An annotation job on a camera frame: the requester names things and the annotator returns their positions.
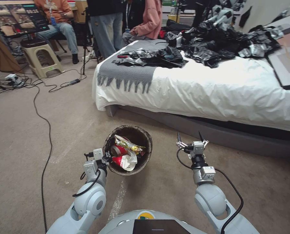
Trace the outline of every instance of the pink hoodie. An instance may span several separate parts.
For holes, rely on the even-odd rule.
[[[157,39],[162,24],[162,6],[160,0],[145,0],[143,23],[136,26],[138,36]]]

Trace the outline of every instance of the tripod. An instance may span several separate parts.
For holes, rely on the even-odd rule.
[[[82,73],[83,75],[85,74],[84,70],[85,70],[85,67],[86,67],[86,51],[89,51],[87,49],[87,47],[89,46],[87,44],[87,33],[89,34],[89,37],[90,37],[90,40],[91,40],[91,32],[90,32],[90,29],[89,29],[89,17],[90,17],[90,14],[88,14],[87,11],[88,11],[88,7],[82,13],[82,15],[85,14],[85,18],[86,18],[85,29],[84,29],[84,39],[83,39],[83,49],[84,49],[84,53],[83,53],[83,73]],[[97,64],[99,64],[99,48],[97,46],[97,41],[96,41],[94,35],[93,35],[92,49],[94,50],[95,56],[97,58]]]

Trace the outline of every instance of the black sneaker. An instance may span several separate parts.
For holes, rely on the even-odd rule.
[[[56,58],[58,59],[59,62],[61,62],[61,58],[58,55],[56,55]]]
[[[72,63],[73,64],[77,64],[79,62],[79,59],[78,59],[78,54],[72,54]]]

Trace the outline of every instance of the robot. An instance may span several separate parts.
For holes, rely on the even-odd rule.
[[[243,200],[228,179],[228,177],[205,162],[204,149],[209,141],[204,140],[185,144],[178,133],[177,158],[181,164],[192,170],[194,183],[197,185],[195,203],[206,215],[217,234],[248,233],[258,234],[254,226],[239,212],[243,206]],[[191,166],[185,165],[179,159],[179,152],[184,151],[192,161]],[[87,176],[86,183],[74,194],[74,202],[67,212],[58,218],[48,230],[47,234],[85,234],[92,222],[102,213],[106,204],[106,175],[109,154],[102,149],[95,149],[86,154],[89,159],[84,163],[83,169]],[[215,175],[219,171],[228,179],[239,197],[241,205],[236,210],[226,199],[223,191],[216,186]],[[227,212],[227,217],[219,220],[218,216]],[[136,234],[136,233],[178,233],[178,234],[205,234],[201,230],[181,221],[171,215],[152,211],[134,210],[113,218],[99,234]]]
[[[198,22],[201,22],[203,19],[205,19],[204,22],[211,22],[215,26],[221,23],[231,24],[234,11],[242,8],[244,3],[245,0],[197,0],[196,7],[199,7],[200,10],[196,10],[196,14],[201,11],[204,11],[204,13],[202,17],[197,16],[200,19],[196,20],[193,26],[196,27],[199,24]]]

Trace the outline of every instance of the yellow sticker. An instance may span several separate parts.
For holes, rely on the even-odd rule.
[[[149,212],[142,212],[139,216],[138,219],[141,219],[141,217],[145,217],[145,219],[154,219],[154,215]]]

